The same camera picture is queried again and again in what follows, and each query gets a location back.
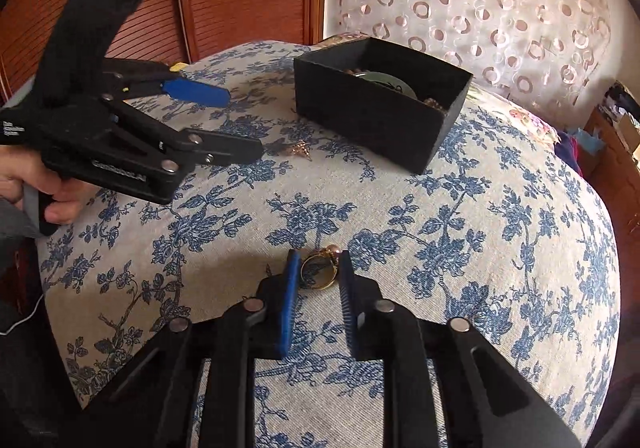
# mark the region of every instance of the gold ring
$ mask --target gold ring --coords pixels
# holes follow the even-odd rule
[[[340,248],[333,244],[327,246],[326,248],[322,248],[321,250],[312,252],[311,255],[309,255],[304,260],[304,262],[302,262],[302,265],[300,266],[301,286],[305,289],[327,289],[328,287],[333,285],[338,275],[338,255],[339,254],[340,254]],[[313,277],[317,273],[314,273],[311,276],[311,284],[309,284],[309,279],[308,277],[305,278],[304,271],[305,271],[305,266],[307,266],[309,261],[312,261],[313,259],[324,259],[328,261],[328,263],[326,264],[330,265],[332,270],[331,276],[329,277],[328,281],[316,283]]]

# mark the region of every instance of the gray sleeve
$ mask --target gray sleeve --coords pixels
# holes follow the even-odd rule
[[[27,214],[0,198],[0,276],[14,263],[14,252],[25,237],[42,237]]]

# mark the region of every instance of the floral tablecloth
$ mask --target floral tablecloth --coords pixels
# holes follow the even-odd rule
[[[222,110],[167,96],[132,102],[177,129],[260,138],[262,160],[198,167],[169,206],[102,191],[73,226],[41,240],[47,311],[79,400],[172,317],[219,316],[279,272],[289,248],[335,243],[418,317],[471,319],[585,442],[620,304],[602,201],[482,96],[466,100],[423,175],[298,118],[292,59],[308,49],[258,42],[189,66],[191,78],[229,89]],[[280,152],[299,140],[310,160]],[[349,357],[337,287],[302,292],[293,342],[285,360],[258,362],[257,445],[380,446],[382,365]],[[201,412],[202,400],[196,432]]]

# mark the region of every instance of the silver rivet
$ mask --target silver rivet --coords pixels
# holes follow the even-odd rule
[[[377,300],[373,306],[380,311],[380,313],[391,313],[396,306],[391,300]]]
[[[167,172],[177,172],[179,169],[179,165],[175,162],[172,161],[170,159],[163,159],[162,160],[162,170],[166,170]]]
[[[259,298],[247,298],[242,305],[249,313],[256,313],[264,307],[264,302]]]
[[[471,329],[471,325],[469,324],[468,320],[459,316],[452,318],[449,322],[449,326],[458,333],[466,333],[469,329]]]
[[[189,326],[189,320],[178,316],[169,322],[169,329],[172,333],[181,333]]]

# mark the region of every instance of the open black box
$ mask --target open black box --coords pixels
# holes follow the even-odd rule
[[[346,70],[385,72],[418,100],[433,98],[446,114]],[[422,174],[465,102],[471,73],[378,38],[310,51],[294,60],[296,110],[412,173]]]

